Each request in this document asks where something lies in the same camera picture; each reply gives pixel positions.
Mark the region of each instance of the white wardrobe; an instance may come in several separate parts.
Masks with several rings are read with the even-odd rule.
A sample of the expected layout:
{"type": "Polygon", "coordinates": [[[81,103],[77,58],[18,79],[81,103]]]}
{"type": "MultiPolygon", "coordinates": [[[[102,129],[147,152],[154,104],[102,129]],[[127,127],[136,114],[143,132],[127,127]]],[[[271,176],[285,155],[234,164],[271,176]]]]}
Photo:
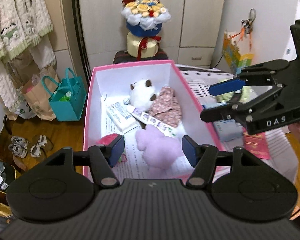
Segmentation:
{"type": "MultiPolygon", "coordinates": [[[[91,68],[112,64],[127,48],[122,0],[80,0],[84,41],[91,68]]],[[[210,66],[224,0],[161,0],[172,15],[159,36],[161,48],[176,63],[210,66]]]]}

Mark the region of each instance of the ribbed black surface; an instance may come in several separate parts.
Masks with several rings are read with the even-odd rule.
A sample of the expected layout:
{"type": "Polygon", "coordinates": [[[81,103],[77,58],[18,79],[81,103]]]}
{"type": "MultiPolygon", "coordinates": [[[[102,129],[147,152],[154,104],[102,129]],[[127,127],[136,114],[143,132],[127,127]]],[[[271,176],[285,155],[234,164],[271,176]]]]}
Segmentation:
{"type": "Polygon", "coordinates": [[[4,240],[294,240],[300,231],[288,220],[267,224],[237,221],[211,205],[203,191],[179,180],[132,180],[103,190],[83,213],[48,224],[15,221],[4,240]]]}

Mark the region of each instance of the black suitcase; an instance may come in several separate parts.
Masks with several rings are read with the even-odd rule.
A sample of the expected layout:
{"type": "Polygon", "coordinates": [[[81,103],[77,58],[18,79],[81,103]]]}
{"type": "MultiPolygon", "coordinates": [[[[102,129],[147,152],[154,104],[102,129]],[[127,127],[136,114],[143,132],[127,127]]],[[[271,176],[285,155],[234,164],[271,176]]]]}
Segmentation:
{"type": "MultiPolygon", "coordinates": [[[[153,57],[142,58],[141,61],[158,60],[158,59],[168,59],[168,55],[162,49],[159,49],[157,54],[155,54],[153,57]]],[[[134,61],[137,61],[136,57],[129,55],[126,50],[121,50],[115,54],[113,64],[134,62],[134,61]]]]}

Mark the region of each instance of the purple plush toy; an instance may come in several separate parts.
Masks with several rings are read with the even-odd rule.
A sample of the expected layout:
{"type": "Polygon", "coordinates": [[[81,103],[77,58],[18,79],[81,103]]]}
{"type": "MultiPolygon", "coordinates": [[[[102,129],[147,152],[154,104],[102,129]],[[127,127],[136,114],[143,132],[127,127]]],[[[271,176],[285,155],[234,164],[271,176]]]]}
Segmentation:
{"type": "Polygon", "coordinates": [[[170,168],[178,157],[184,155],[176,138],[165,136],[153,125],[136,132],[137,148],[149,165],[149,179],[157,179],[163,170],[170,168]]]}

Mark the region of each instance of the shoe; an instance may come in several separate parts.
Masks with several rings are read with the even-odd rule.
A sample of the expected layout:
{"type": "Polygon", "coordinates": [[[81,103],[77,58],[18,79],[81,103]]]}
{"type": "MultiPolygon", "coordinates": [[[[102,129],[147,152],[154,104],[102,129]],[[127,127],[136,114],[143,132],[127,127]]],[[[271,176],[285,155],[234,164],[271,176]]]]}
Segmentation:
{"type": "Polygon", "coordinates": [[[18,144],[22,146],[24,149],[27,149],[29,144],[29,141],[27,139],[15,135],[11,137],[11,142],[13,144],[18,144]]]}
{"type": "Polygon", "coordinates": [[[42,148],[45,152],[49,152],[53,149],[53,143],[45,135],[35,135],[32,138],[32,142],[42,148]]]}
{"type": "Polygon", "coordinates": [[[46,158],[45,152],[38,145],[33,145],[30,149],[30,155],[41,162],[46,158]]]}
{"type": "Polygon", "coordinates": [[[18,144],[10,144],[8,146],[9,151],[11,151],[15,156],[18,156],[20,158],[24,158],[27,155],[27,150],[24,149],[22,146],[18,144]]]}

